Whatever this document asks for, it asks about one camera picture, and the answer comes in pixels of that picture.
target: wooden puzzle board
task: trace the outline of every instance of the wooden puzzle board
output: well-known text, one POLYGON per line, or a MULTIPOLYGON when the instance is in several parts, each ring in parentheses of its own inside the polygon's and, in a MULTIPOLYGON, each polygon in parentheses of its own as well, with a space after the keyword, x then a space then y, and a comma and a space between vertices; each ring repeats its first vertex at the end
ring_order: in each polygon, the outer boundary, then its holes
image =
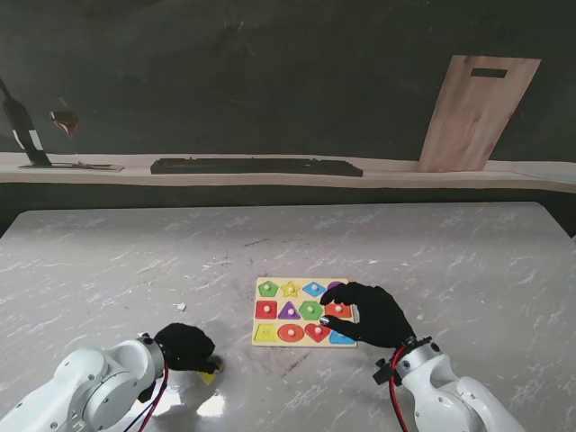
POLYGON ((320 325, 319 319, 324 315, 338 316, 342 320, 355 320, 354 308, 351 306, 335 305, 334 303, 326 307, 320 305, 322 294, 334 282, 346 284, 348 280, 259 277, 256 281, 252 345, 261 347, 356 347, 357 343, 352 339, 343 337, 320 325))

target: blue puzzle piece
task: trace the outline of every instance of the blue puzzle piece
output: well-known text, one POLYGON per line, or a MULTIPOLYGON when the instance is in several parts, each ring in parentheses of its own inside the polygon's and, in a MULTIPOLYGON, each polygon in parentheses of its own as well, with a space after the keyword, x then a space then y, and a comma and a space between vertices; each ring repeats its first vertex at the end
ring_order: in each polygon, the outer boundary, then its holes
POLYGON ((332 333, 330 333, 329 341, 330 344, 334 345, 353 345, 355 343, 354 340, 352 340, 350 337, 341 335, 334 330, 332 330, 332 333))
POLYGON ((312 297, 318 297, 319 295, 322 295, 326 292, 326 288, 317 282, 307 284, 304 288, 302 288, 302 290, 312 297))

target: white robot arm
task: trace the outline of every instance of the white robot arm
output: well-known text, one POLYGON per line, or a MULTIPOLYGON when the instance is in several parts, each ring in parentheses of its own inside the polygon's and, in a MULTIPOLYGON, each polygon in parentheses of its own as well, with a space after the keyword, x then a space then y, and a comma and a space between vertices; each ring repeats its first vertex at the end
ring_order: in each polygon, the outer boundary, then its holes
POLYGON ((0 420, 0 432, 107 429, 163 375, 164 367, 160 346, 147 335, 110 350, 79 349, 0 420))
POLYGON ((414 396, 419 432, 526 432, 486 386, 458 378, 434 343, 409 351, 396 372, 414 396))

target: red rectangle puzzle piece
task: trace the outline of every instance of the red rectangle puzzle piece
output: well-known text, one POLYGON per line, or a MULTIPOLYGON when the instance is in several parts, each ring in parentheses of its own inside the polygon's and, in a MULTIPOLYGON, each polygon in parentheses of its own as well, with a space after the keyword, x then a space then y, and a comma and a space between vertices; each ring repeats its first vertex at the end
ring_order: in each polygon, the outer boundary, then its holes
POLYGON ((326 315, 333 315, 337 318, 352 318, 352 308, 345 304, 327 304, 326 315))
POLYGON ((261 300, 256 302, 256 318, 258 320, 275 320, 278 305, 275 301, 261 300))

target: cutting board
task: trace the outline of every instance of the cutting board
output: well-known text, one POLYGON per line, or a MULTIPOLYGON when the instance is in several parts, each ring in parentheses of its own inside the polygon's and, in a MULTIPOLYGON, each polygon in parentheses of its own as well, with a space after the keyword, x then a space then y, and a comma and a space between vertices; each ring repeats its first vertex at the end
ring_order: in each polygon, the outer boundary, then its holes
POLYGON ((539 64, 534 58, 453 56, 418 171, 481 171, 539 64))

